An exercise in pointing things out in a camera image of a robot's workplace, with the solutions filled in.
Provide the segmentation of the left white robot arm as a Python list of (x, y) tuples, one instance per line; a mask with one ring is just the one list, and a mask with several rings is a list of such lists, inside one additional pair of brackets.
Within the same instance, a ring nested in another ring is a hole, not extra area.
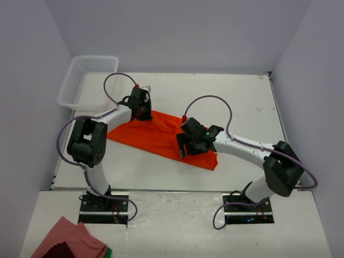
[(88, 192), (94, 195), (92, 204), (100, 211), (111, 207), (110, 185), (102, 160), (105, 156), (109, 132), (132, 120), (152, 120), (151, 88), (135, 86), (129, 96), (109, 110), (95, 117), (81, 116), (76, 119), (67, 145), (67, 153), (74, 164), (82, 168)]

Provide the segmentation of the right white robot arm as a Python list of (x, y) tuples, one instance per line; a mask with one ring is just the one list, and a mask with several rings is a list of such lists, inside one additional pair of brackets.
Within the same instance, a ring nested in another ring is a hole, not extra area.
[(183, 116), (182, 133), (177, 137), (180, 156), (201, 155), (208, 152), (233, 155), (248, 161), (264, 171), (264, 176), (250, 182), (241, 192), (240, 206), (252, 211), (259, 202), (274, 194), (289, 197), (304, 172), (290, 145), (279, 141), (275, 145), (228, 135), (220, 126), (206, 128), (195, 118)]

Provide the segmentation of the orange t shirt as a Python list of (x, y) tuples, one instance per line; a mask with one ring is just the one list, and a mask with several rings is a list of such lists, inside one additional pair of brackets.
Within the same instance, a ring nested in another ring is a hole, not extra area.
[(182, 119), (159, 111), (152, 111), (153, 119), (137, 119), (124, 123), (107, 134), (109, 140), (141, 149), (168, 159), (213, 171), (217, 164), (217, 154), (207, 152), (182, 158), (177, 135)]

